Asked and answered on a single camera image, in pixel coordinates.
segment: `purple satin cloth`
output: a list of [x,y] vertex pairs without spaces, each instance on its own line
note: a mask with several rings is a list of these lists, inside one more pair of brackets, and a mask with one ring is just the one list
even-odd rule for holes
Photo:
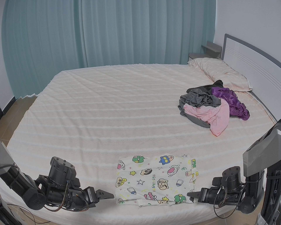
[[242,120],[247,120],[250,117],[249,111],[246,109],[244,103],[238,100],[235,92],[229,88],[213,87],[212,94],[218,98],[223,98],[229,104],[229,114],[238,116]]

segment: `teal curtain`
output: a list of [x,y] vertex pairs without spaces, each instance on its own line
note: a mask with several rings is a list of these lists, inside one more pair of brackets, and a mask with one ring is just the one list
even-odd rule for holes
[[213,41],[216,0],[6,0],[5,66],[16,98],[62,70],[186,64]]

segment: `gray garment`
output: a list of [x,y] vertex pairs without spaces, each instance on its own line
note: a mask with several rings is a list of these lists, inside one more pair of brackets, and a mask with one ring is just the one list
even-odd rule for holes
[[212,106],[218,107],[221,105],[221,100],[214,96],[213,94],[209,94],[203,92],[199,88],[192,89],[188,94],[182,95],[180,97],[180,101],[187,103],[193,107],[201,107],[201,106]]
[[180,114],[187,117],[191,122],[205,128],[210,128],[210,124],[196,118],[195,116],[185,113],[183,109],[185,103],[193,107],[201,107],[202,105],[218,107],[221,105],[221,100],[218,97],[203,92],[198,88],[194,88],[188,94],[182,95],[179,102],[180,104],[178,105],[178,108],[180,110]]

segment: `striped bed sheet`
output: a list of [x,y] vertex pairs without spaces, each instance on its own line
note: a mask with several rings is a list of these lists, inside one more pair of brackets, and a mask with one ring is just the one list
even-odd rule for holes
[[[196,158],[196,187],[210,187],[223,170],[240,166],[243,152],[274,124],[255,97],[236,92],[250,118],[231,117],[219,137],[180,115],[180,95],[191,87],[213,82],[190,65],[134,64],[62,71],[25,113],[9,144],[21,170],[36,179],[48,175],[57,156],[76,167],[81,187],[114,193],[119,157],[151,157],[170,153]],[[4,182],[2,197],[24,206]],[[177,224],[189,225],[215,217],[213,206],[180,204],[141,207],[100,201],[83,213],[31,210],[59,224]],[[225,213],[232,207],[217,210]]]

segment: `headboard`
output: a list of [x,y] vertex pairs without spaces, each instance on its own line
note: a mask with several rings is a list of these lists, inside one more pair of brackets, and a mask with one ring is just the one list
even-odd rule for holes
[[252,94],[275,119],[281,119],[281,62],[229,34],[225,34],[221,59],[247,77]]

